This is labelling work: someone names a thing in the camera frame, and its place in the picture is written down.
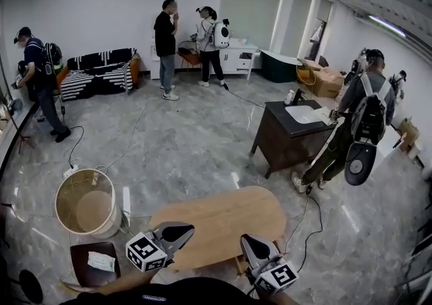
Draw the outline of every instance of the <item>dark wooden desk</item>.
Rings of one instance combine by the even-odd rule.
[[[314,100],[300,101],[299,106],[319,109]],[[323,148],[335,126],[327,126],[322,121],[309,124],[298,123],[286,110],[283,101],[265,103],[263,118],[252,146],[252,154],[257,147],[263,152],[269,170],[265,178],[276,171],[299,163],[312,161]]]

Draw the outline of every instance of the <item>person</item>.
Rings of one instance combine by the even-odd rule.
[[[175,69],[176,35],[178,29],[177,3],[175,0],[165,0],[162,4],[162,12],[157,16],[155,22],[156,54],[161,58],[162,97],[165,100],[176,101],[179,97],[172,92],[175,86],[171,85],[171,79]]]
[[[40,108],[50,125],[53,127],[52,136],[57,136],[55,141],[62,142],[71,132],[62,124],[55,109],[53,98],[54,83],[52,76],[45,71],[45,60],[43,57],[44,44],[38,38],[34,38],[29,27],[20,29],[17,35],[19,48],[24,48],[24,65],[27,72],[18,84],[18,88],[25,85],[33,85]]]
[[[141,273],[135,270],[100,287],[95,293],[81,293],[76,299],[64,302],[62,305],[156,303],[220,305],[225,302],[239,305],[297,305],[283,292],[271,297],[259,292],[260,300],[256,300],[229,283],[209,277],[191,277],[169,285],[150,283],[156,273],[154,271]]]
[[[368,76],[372,90],[379,92],[386,81],[383,76],[385,67],[384,55],[380,50],[373,49],[368,52],[367,58],[367,72],[361,76]],[[366,93],[360,76],[355,76],[345,95],[342,97],[337,112],[343,113],[346,110],[349,113],[355,112],[358,104],[365,96]],[[395,94],[392,88],[390,88],[384,100],[387,106],[385,123],[388,126],[392,122],[395,107]],[[343,124],[337,128],[327,149],[315,161],[315,164],[303,176],[299,176],[296,172],[292,173],[291,180],[295,189],[303,193],[317,181],[318,187],[323,190],[325,183],[333,179],[345,168],[346,157],[353,141],[351,120],[350,118],[345,118]]]
[[[396,95],[396,103],[401,103],[405,97],[404,82],[406,82],[406,72],[404,70],[400,70],[399,74],[393,75],[389,79],[389,82]]]
[[[217,20],[217,13],[209,6],[204,6],[200,10],[200,17],[203,18],[198,28],[196,40],[200,42],[200,56],[202,63],[202,80],[198,82],[200,86],[209,86],[210,62],[213,65],[217,79],[221,86],[225,84],[219,58],[219,49],[214,45],[214,27]]]

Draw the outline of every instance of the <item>striped sofa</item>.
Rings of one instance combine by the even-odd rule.
[[[57,75],[63,100],[87,99],[96,94],[116,94],[137,88],[139,59],[134,48],[70,58]]]

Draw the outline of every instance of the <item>oval wooden table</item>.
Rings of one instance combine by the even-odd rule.
[[[213,197],[162,208],[150,222],[153,228],[166,221],[195,226],[191,240],[175,253],[174,270],[195,269],[242,254],[240,237],[257,234],[273,242],[286,226],[279,201],[267,189],[248,186]]]

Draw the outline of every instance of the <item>cap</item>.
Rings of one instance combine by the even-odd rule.
[[[369,61],[371,58],[382,58],[384,60],[384,54],[379,49],[368,49],[366,59]]]
[[[30,30],[29,27],[22,27],[20,29],[20,31],[16,34],[16,37],[13,40],[13,43],[17,43],[18,42],[18,38],[22,35],[31,35],[32,31]]]

